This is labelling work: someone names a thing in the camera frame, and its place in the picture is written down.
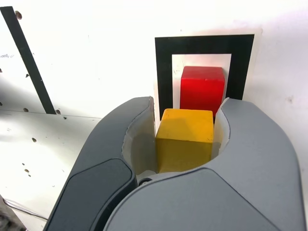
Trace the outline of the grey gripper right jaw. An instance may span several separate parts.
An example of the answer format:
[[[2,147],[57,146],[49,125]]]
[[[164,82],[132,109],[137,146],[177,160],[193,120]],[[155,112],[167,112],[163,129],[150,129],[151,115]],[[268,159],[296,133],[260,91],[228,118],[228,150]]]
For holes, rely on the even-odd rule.
[[[216,121],[218,155],[191,171],[156,179],[112,212],[107,231],[304,231],[296,152],[253,103],[227,99]]]

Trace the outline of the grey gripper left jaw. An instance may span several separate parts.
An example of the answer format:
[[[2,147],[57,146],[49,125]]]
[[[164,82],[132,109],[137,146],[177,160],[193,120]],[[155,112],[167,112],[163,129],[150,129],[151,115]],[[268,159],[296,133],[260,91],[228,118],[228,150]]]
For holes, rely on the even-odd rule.
[[[157,172],[154,100],[133,98],[106,115],[86,139],[45,225],[47,231],[101,231],[115,207]]]

